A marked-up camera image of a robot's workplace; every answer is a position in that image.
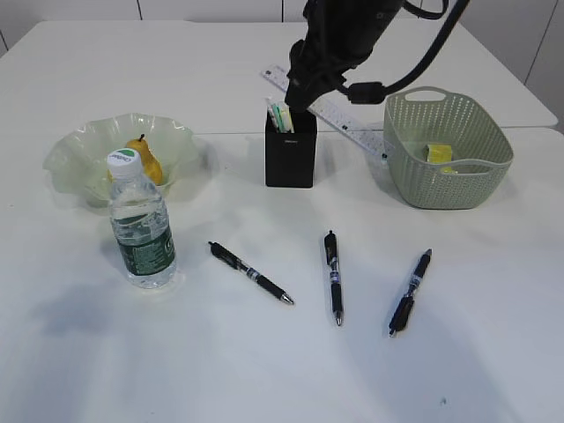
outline white table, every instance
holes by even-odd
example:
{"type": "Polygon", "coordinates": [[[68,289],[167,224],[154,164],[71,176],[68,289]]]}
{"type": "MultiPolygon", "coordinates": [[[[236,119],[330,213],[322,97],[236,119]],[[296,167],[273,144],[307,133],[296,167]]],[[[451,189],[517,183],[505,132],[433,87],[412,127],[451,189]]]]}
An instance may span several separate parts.
{"type": "Polygon", "coordinates": [[[207,135],[167,199],[179,280],[130,286],[104,211],[51,192],[42,136],[14,136],[4,178],[0,420],[552,423],[564,414],[564,137],[507,130],[516,158],[479,208],[424,211],[319,137],[315,187],[263,185],[263,137],[207,135]],[[26,158],[25,168],[22,160],[26,158]],[[338,235],[345,325],[323,237],[338,235]],[[216,260],[219,241],[296,300],[216,260]],[[407,331],[386,326],[434,255],[407,331]]]}
{"type": "MultiPolygon", "coordinates": [[[[439,27],[394,20],[350,80],[395,82],[439,27]]],[[[261,132],[263,97],[283,95],[258,73],[271,63],[287,67],[290,47],[305,33],[305,23],[43,22],[0,61],[0,128],[62,137],[93,119],[141,112],[173,117],[196,133],[261,132]]],[[[461,26],[416,85],[466,93],[502,127],[557,122],[461,26]]],[[[367,124],[383,119],[383,105],[352,106],[337,93],[329,98],[367,124]]]]}

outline plastic bottle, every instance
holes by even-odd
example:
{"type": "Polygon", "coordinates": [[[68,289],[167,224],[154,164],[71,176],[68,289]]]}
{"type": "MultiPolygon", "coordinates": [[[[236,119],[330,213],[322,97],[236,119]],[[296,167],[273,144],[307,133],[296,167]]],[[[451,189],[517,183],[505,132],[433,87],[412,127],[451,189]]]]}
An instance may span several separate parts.
{"type": "Polygon", "coordinates": [[[141,288],[163,286],[176,271],[165,201],[135,150],[111,152],[107,163],[114,178],[110,220],[129,280],[141,288]]]}

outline green label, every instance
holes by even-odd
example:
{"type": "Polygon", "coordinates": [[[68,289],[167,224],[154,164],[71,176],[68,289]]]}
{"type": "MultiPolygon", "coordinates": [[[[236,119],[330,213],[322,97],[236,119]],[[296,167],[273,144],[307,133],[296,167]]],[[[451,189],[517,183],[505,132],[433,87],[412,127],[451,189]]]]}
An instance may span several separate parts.
{"type": "Polygon", "coordinates": [[[137,276],[154,275],[165,270],[174,260],[173,235],[170,226],[152,241],[142,245],[119,243],[127,270],[137,276]]]}
{"type": "Polygon", "coordinates": [[[126,156],[133,157],[135,153],[130,148],[124,148],[123,150],[118,150],[121,154],[125,154],[126,156]]]}

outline pen grip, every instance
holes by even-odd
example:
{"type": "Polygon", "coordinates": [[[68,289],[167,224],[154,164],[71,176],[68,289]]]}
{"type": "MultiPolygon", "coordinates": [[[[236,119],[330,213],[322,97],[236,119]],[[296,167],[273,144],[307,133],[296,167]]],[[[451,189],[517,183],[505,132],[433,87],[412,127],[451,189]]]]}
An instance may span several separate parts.
{"type": "Polygon", "coordinates": [[[409,319],[409,314],[412,312],[413,308],[413,297],[404,297],[399,302],[396,308],[396,313],[391,318],[390,330],[399,332],[405,329],[407,326],[407,320],[409,319]]]}
{"type": "Polygon", "coordinates": [[[284,290],[282,288],[274,285],[272,282],[270,282],[269,279],[267,279],[263,275],[256,278],[256,282],[257,282],[258,285],[260,285],[266,291],[268,291],[269,293],[274,295],[276,298],[278,298],[278,299],[282,298],[282,295],[284,294],[284,290]]]}
{"type": "Polygon", "coordinates": [[[331,302],[333,304],[333,313],[336,311],[343,311],[341,284],[331,284],[331,302]]]}

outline plastic basket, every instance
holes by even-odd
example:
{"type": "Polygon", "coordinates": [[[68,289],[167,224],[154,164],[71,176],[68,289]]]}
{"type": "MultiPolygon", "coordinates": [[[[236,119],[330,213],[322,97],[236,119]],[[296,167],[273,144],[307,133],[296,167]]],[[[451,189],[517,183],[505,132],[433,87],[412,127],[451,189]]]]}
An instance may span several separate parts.
{"type": "Polygon", "coordinates": [[[430,86],[387,99],[384,137],[395,147],[388,162],[397,189],[407,203],[425,209],[476,207],[494,192],[513,160],[507,138],[476,101],[430,86]],[[406,98],[417,92],[444,98],[406,98]],[[451,145],[453,161],[427,163],[428,144],[451,145]]]}

